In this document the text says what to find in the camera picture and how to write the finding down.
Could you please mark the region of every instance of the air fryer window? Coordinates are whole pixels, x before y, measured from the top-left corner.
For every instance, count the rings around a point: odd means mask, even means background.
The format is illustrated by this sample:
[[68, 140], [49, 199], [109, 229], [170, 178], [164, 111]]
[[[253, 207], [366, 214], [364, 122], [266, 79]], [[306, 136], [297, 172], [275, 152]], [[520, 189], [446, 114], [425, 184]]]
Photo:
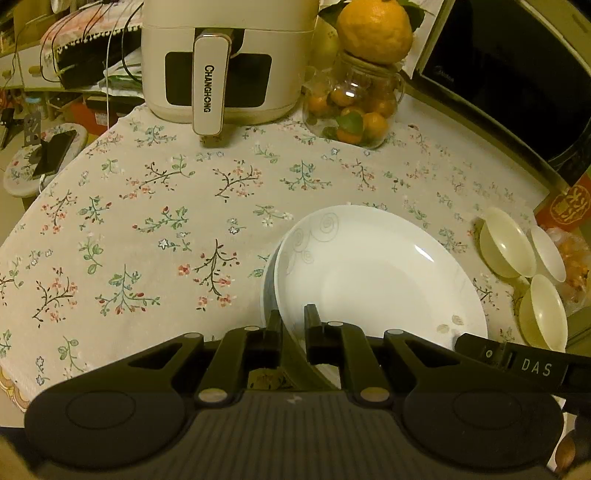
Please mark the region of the air fryer window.
[[[254, 108], [265, 103], [271, 56], [241, 53], [230, 59], [226, 100], [230, 108]], [[171, 51], [165, 57], [166, 99], [171, 105], [191, 106], [193, 52]]]

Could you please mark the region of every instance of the microwave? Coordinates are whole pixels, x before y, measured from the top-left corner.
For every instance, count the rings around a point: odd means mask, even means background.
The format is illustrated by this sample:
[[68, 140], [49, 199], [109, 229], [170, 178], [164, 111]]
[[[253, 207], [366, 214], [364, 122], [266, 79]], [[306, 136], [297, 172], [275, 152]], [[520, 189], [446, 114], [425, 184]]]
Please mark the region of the microwave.
[[591, 0], [444, 0], [413, 80], [510, 137], [564, 190], [591, 166], [590, 65]]

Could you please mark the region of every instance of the screw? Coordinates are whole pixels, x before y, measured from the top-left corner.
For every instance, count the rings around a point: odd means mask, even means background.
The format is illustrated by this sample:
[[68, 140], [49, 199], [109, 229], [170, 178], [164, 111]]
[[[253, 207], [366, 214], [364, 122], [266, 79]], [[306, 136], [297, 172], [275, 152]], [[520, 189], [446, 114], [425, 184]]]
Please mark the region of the screw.
[[199, 392], [198, 398], [204, 403], [219, 403], [226, 400], [228, 394], [221, 388], [206, 388]]
[[381, 403], [390, 398], [390, 392], [382, 387], [367, 387], [361, 393], [361, 398], [371, 403]]

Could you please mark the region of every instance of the air fryer handle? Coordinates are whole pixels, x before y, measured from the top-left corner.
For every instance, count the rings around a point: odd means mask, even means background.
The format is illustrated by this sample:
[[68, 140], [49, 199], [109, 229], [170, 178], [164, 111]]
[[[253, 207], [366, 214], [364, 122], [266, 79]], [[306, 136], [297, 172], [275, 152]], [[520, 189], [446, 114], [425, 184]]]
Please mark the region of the air fryer handle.
[[204, 30], [193, 44], [193, 131], [218, 135], [222, 131], [228, 60], [232, 39]]

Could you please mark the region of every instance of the orange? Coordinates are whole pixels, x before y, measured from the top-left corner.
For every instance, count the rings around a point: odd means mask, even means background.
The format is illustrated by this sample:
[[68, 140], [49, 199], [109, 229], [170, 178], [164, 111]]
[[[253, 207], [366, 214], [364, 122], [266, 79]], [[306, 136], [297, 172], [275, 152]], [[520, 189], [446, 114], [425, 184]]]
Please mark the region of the orange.
[[360, 106], [346, 106], [345, 108], [343, 108], [343, 111], [341, 111], [341, 115], [345, 116], [347, 115], [347, 113], [351, 113], [351, 112], [357, 112], [359, 115], [363, 115], [365, 112], [363, 111], [363, 109]]
[[314, 115], [324, 115], [329, 110], [328, 103], [326, 103], [326, 97], [311, 96], [308, 98], [308, 110]]
[[336, 131], [336, 138], [339, 142], [350, 143], [352, 145], [357, 145], [361, 142], [362, 135], [355, 135], [347, 132], [347, 130], [343, 130], [342, 128], [338, 128]]
[[377, 112], [366, 113], [363, 116], [363, 131], [369, 138], [383, 138], [388, 132], [388, 121]]
[[354, 96], [349, 96], [341, 88], [335, 88], [330, 92], [330, 99], [339, 106], [349, 106], [355, 101]]
[[396, 0], [352, 0], [339, 14], [336, 31], [343, 49], [374, 63], [396, 63], [413, 44], [410, 19]]
[[396, 113], [397, 108], [395, 99], [370, 98], [367, 101], [367, 109], [369, 112], [379, 113], [386, 118]]

